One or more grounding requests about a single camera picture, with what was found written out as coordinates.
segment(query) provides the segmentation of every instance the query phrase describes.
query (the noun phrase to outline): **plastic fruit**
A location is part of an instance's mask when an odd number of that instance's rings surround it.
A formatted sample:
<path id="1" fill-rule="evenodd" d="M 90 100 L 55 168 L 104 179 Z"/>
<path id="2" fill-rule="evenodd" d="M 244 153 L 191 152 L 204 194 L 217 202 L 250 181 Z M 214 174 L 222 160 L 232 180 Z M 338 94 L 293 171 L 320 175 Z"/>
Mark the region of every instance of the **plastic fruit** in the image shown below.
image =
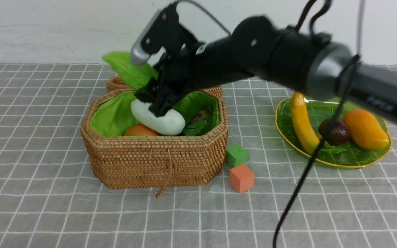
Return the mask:
<path id="1" fill-rule="evenodd" d="M 127 128 L 123 136 L 159 136 L 159 133 L 139 123 Z"/>
<path id="2" fill-rule="evenodd" d="M 329 128 L 329 124 L 332 122 L 332 119 L 325 119 L 318 128 L 318 132 L 326 142 L 332 146 L 339 146 L 346 143 L 350 139 L 350 132 L 348 131 L 347 126 L 342 121 L 338 121 L 335 123 L 332 132 L 327 135 L 327 129 Z"/>
<path id="3" fill-rule="evenodd" d="M 390 138 L 376 117 L 366 110 L 351 110 L 344 116 L 352 140 L 362 149 L 379 151 L 387 147 Z"/>
<path id="4" fill-rule="evenodd" d="M 304 151 L 312 155 L 319 144 L 319 139 L 310 124 L 303 94 L 295 92 L 291 98 L 290 106 L 293 129 L 296 136 Z"/>

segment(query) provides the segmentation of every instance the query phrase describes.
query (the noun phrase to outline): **green leaf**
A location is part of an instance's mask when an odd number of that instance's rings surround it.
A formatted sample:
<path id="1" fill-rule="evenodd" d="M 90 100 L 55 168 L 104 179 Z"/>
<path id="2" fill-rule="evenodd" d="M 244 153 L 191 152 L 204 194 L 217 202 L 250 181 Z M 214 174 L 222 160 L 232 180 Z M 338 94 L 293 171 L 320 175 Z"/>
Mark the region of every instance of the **green leaf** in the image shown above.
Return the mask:
<path id="1" fill-rule="evenodd" d="M 183 129 L 183 135 L 198 136 L 207 123 L 208 122 L 205 120 L 205 117 L 201 116 L 194 124 L 188 125 Z"/>
<path id="2" fill-rule="evenodd" d="M 102 59 L 134 90 L 145 86 L 152 77 L 157 79 L 158 72 L 150 64 L 133 65 L 129 52 L 110 52 L 102 56 Z"/>

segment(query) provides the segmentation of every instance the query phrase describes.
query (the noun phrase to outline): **white wall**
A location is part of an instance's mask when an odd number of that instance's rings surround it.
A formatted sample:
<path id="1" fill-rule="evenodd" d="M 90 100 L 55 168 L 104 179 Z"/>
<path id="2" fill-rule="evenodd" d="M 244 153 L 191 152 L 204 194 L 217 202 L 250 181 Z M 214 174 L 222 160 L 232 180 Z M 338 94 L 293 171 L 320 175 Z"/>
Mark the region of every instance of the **white wall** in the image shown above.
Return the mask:
<path id="1" fill-rule="evenodd" d="M 0 63 L 102 63 L 112 50 L 128 50 L 154 11 L 169 0 L 0 0 Z M 305 0 L 199 0 L 230 30 L 245 17 L 266 14 L 279 27 L 295 24 Z M 318 1 L 310 16 L 318 11 Z M 316 30 L 355 47 L 358 0 L 336 0 Z M 181 22 L 198 38 L 224 33 L 183 3 Z M 367 0 L 363 60 L 397 63 L 397 0 Z"/>

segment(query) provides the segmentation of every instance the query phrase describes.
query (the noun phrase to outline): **brown fruit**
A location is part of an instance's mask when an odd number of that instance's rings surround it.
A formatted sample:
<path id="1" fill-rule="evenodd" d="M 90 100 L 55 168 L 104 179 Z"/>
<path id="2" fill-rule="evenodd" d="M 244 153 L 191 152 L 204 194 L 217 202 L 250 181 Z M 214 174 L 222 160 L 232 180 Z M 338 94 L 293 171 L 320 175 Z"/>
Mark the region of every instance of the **brown fruit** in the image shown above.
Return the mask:
<path id="1" fill-rule="evenodd" d="M 123 133 L 123 136 L 160 136 L 160 134 L 153 129 L 139 123 L 127 128 Z"/>
<path id="2" fill-rule="evenodd" d="M 350 139 L 350 132 L 347 126 L 342 121 L 337 121 L 332 129 L 332 132 L 327 135 L 327 129 L 332 119 L 324 120 L 319 128 L 319 134 L 329 143 L 331 146 L 339 146 L 346 143 Z"/>

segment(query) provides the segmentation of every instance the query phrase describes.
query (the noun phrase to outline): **black cable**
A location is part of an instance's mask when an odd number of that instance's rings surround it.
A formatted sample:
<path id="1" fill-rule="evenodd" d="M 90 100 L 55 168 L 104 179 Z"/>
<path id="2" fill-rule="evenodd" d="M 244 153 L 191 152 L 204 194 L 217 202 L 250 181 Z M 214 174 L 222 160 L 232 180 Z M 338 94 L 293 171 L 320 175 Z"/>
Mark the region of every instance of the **black cable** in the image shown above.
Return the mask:
<path id="1" fill-rule="evenodd" d="M 304 21 L 306 20 L 307 14 L 309 14 L 310 9 L 312 6 L 315 4 L 316 0 L 309 0 L 306 3 L 306 6 L 304 6 L 303 12 L 301 12 L 301 15 L 299 16 L 298 23 L 295 26 L 295 30 L 298 32 L 301 29 L 301 26 L 303 25 Z"/>
<path id="2" fill-rule="evenodd" d="M 321 16 L 325 15 L 329 11 L 331 5 L 332 5 L 332 0 L 325 0 L 321 9 L 316 14 L 314 14 L 310 19 L 309 30 L 312 36 L 315 35 L 315 32 L 313 31 L 313 26 L 315 25 L 316 20 L 318 20 Z"/>
<path id="3" fill-rule="evenodd" d="M 355 77 L 357 68 L 359 66 L 360 53 L 361 53 L 362 22 L 363 22 L 363 19 L 364 19 L 363 16 L 364 16 L 364 0 L 360 0 L 359 15 L 358 15 L 358 27 L 357 27 L 357 32 L 358 32 L 358 35 L 357 35 L 357 43 L 358 44 L 357 44 L 357 48 L 356 48 L 357 49 L 357 54 L 342 69 L 342 71 L 340 72 L 340 75 L 336 78 L 336 84 L 339 84 L 340 80 L 343 79 L 344 74 L 347 72 L 347 70 L 351 66 L 353 66 L 352 72 L 351 72 L 351 74 L 349 76 L 349 79 L 348 79 L 348 82 L 347 82 L 347 84 L 345 86 L 345 90 L 344 90 L 344 92 L 342 94 L 341 101 L 340 101 L 340 103 L 339 103 L 339 105 L 338 105 L 338 107 L 337 107 L 337 109 L 335 111 L 334 117 L 332 118 L 333 121 L 331 121 L 329 123 L 328 127 L 327 127 L 327 132 L 326 133 L 328 133 L 328 134 L 332 132 L 332 129 L 334 128 L 335 123 L 339 120 L 339 116 L 342 113 L 342 109 L 344 107 L 344 104 L 347 101 L 347 97 L 349 96 L 350 91 L 352 89 L 353 79 Z M 290 200 L 289 200 L 289 202 L 288 202 L 288 204 L 287 204 L 282 216 L 280 217 L 280 220 L 279 220 L 279 222 L 277 224 L 277 227 L 275 229 L 275 232 L 274 232 L 274 238 L 273 238 L 273 241 L 272 241 L 272 247 L 273 248 L 277 248 L 278 235 L 279 235 L 280 229 L 282 227 L 282 224 L 284 223 L 285 218 L 286 218 L 287 214 L 289 213 L 289 211 L 290 211 L 290 209 L 291 209 L 291 207 L 292 207 L 292 205 L 293 205 L 293 203 L 294 203 L 294 201 L 296 199 L 296 196 L 298 196 L 298 193 L 299 193 L 299 191 L 301 190 L 301 187 L 304 184 L 304 180 L 306 179 L 307 175 L 309 174 L 310 169 L 313 167 L 313 163 L 315 162 L 316 158 L 318 157 L 318 154 L 319 154 L 320 150 L 324 147 L 325 142 L 326 142 L 326 140 L 324 139 L 324 137 L 322 137 L 321 140 L 320 140 L 320 143 L 318 144 L 317 148 L 315 149 L 315 152 L 312 154 L 311 158 L 309 159 L 309 162 L 307 163 L 306 168 L 304 169 L 304 172 L 303 172 L 301 178 L 299 179 L 298 184 L 296 185 L 295 190 L 293 191 L 292 196 L 291 196 L 291 198 L 290 198 Z"/>
<path id="4" fill-rule="evenodd" d="M 203 11 L 205 14 L 207 14 L 228 35 L 231 34 L 231 32 L 225 27 L 225 25 L 223 25 L 214 15 L 212 15 L 207 9 L 205 9 L 205 7 L 203 7 L 202 5 L 197 3 L 196 1 L 194 1 L 194 0 L 177 0 L 177 1 L 174 2 L 174 4 L 176 5 L 177 3 L 180 3 L 180 2 L 187 2 L 187 3 L 190 3 L 190 4 L 194 5 L 194 6 L 196 6 L 201 11 Z"/>

